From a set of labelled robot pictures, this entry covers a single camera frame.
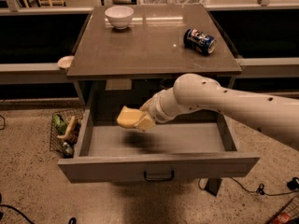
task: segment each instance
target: drawer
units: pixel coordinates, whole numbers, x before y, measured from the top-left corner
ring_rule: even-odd
[[[94,81],[73,159],[58,164],[70,182],[166,181],[245,176],[259,156],[238,150],[231,120],[212,111],[182,115],[145,133],[116,122],[124,105],[140,107],[159,91],[156,80],[106,91]]]

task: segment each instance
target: soda can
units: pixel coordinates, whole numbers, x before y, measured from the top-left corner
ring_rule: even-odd
[[[189,28],[184,36],[184,44],[187,48],[208,55],[214,51],[216,39],[212,35],[207,35],[196,29]]]

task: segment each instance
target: black drawer handle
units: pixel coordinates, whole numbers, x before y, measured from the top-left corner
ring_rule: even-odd
[[[175,177],[175,171],[171,170],[171,174],[169,177],[165,177],[165,178],[148,178],[148,174],[145,171],[143,173],[144,179],[148,182],[165,182],[165,181],[171,181],[174,179]]]

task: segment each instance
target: terrazzo floor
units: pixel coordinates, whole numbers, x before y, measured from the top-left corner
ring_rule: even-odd
[[[50,151],[52,113],[79,107],[77,99],[0,100],[7,126],[0,131],[2,204],[21,210],[35,224],[99,223],[266,223],[295,193],[268,197],[249,194],[223,178],[217,197],[198,188],[198,179],[163,183],[71,184]],[[261,182],[267,193],[289,191],[286,183],[299,175],[299,152],[233,122],[241,150],[261,159],[246,177],[247,189]],[[0,223],[28,223],[5,207]]]

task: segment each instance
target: brown table surface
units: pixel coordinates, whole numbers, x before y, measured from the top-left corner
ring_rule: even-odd
[[[132,6],[130,26],[117,30],[96,7],[79,42],[68,77],[101,79],[155,77],[184,73],[239,74],[221,34],[202,5]],[[183,36],[196,28],[217,39],[212,54],[187,49]]]

